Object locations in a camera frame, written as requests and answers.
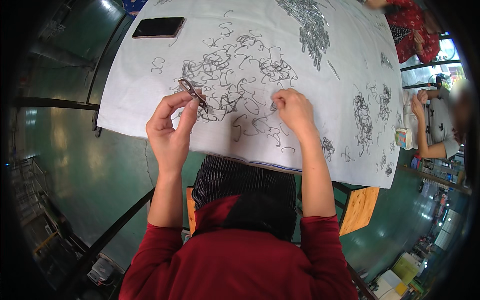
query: white tablecloth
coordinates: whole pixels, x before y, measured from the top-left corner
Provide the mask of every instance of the white tablecloth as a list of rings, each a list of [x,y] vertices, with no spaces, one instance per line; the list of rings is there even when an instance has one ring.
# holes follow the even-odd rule
[[[192,151],[299,171],[298,140],[270,98],[293,87],[313,104],[332,180],[390,188],[403,115],[393,38],[383,15],[355,0],[330,3],[318,6],[330,47],[317,71],[301,51],[300,24],[275,0],[150,0],[115,57],[98,125],[146,138],[156,106],[187,75],[211,106],[199,113]],[[172,16],[186,19],[177,38],[132,38],[142,19]]]

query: floor crack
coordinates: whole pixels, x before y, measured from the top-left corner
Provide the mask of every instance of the floor crack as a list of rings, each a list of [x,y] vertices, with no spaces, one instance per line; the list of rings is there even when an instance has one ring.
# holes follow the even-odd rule
[[[148,166],[147,148],[148,148],[148,141],[145,141],[145,161],[147,161],[147,173],[148,173],[148,177],[150,178],[150,183],[152,184],[152,188],[154,188],[155,186],[153,185],[152,175],[150,175],[150,168]]]

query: black and white striped fabric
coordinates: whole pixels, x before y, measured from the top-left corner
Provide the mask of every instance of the black and white striped fabric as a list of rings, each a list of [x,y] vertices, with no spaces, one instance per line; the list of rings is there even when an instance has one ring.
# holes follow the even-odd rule
[[[192,191],[196,209],[216,199],[262,192],[296,213],[297,185],[292,174],[247,166],[208,155],[197,174]]]
[[[400,44],[400,42],[412,32],[408,28],[403,28],[395,25],[390,25],[390,30],[392,31],[393,41],[395,42],[395,45]]]

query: wooden seat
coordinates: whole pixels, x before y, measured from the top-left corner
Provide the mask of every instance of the wooden seat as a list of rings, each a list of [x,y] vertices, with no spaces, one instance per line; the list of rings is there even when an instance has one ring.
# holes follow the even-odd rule
[[[190,225],[190,234],[195,232],[197,222],[195,220],[195,200],[192,198],[193,186],[187,188],[187,210],[188,210],[188,224]]]
[[[332,185],[347,195],[345,204],[335,199],[335,205],[343,209],[339,221],[340,236],[367,226],[372,218],[380,188],[368,187],[352,190],[336,181],[333,181]]]

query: woman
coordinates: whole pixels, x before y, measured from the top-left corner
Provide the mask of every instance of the woman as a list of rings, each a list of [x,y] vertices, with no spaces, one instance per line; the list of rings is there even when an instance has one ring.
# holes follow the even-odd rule
[[[312,105],[293,89],[272,99],[301,146],[301,249],[290,243],[296,219],[293,175],[212,156],[202,164],[192,193],[196,231],[182,246],[181,170],[199,102],[177,93],[162,99],[146,126],[160,175],[121,299],[358,299],[342,254]],[[175,130],[170,117],[181,107]]]
[[[422,11],[413,0],[367,0],[371,9],[398,11],[385,15],[392,31],[398,61],[403,63],[415,54],[423,63],[431,62],[440,52],[438,34],[443,32],[430,11]]]
[[[405,128],[412,130],[411,148],[418,149],[424,158],[449,158],[457,154],[468,128],[468,93],[461,93],[456,103],[449,101],[449,92],[444,87],[419,90],[417,95],[405,90],[403,93],[403,120]]]

